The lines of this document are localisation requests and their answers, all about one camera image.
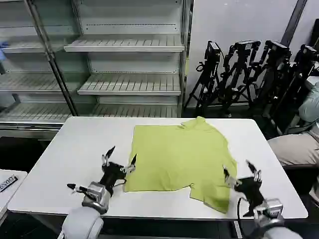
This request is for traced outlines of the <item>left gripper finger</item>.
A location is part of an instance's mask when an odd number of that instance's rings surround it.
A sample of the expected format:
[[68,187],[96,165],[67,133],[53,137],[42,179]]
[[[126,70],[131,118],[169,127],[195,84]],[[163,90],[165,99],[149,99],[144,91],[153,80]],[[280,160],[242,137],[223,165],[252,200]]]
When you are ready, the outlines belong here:
[[111,149],[109,149],[105,154],[102,155],[102,170],[105,170],[107,167],[113,166],[114,163],[109,161],[113,151],[115,149],[115,146],[113,146]]
[[135,154],[131,163],[126,167],[122,167],[120,171],[123,173],[131,173],[132,171],[134,171],[136,168],[136,160],[137,160],[137,154]]

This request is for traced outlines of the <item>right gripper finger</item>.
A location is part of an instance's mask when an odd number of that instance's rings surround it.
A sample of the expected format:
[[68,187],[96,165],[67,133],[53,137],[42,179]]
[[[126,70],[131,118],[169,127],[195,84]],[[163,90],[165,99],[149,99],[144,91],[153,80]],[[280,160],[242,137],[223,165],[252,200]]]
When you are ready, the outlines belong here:
[[248,178],[249,184],[261,184],[261,170],[257,170],[257,168],[249,160],[246,160],[246,163],[250,171],[253,173],[253,177]]
[[226,168],[226,166],[223,165],[223,173],[224,173],[224,181],[225,181],[225,184],[229,187],[235,187],[235,186],[239,186],[241,185],[241,181],[232,177],[230,174],[229,174],[229,171],[228,169]]

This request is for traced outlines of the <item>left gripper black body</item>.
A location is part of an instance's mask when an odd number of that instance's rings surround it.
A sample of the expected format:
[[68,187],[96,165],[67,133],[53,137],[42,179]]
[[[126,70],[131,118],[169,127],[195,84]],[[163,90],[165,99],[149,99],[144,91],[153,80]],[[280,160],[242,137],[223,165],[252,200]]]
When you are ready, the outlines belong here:
[[114,186],[117,180],[124,180],[126,177],[126,172],[124,172],[125,167],[117,163],[110,162],[109,165],[102,165],[102,171],[104,173],[103,177],[99,181],[100,184],[105,186],[105,189],[109,193],[113,193]]

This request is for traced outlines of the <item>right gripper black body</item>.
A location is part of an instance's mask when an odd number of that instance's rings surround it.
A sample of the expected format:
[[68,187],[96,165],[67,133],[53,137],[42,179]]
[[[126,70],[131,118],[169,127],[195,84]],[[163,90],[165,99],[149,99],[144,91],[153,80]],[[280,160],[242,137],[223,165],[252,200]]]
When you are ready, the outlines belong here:
[[235,186],[235,191],[243,193],[249,202],[250,208],[255,208],[263,203],[264,197],[260,192],[262,182],[255,181],[254,177],[239,179],[241,184]]

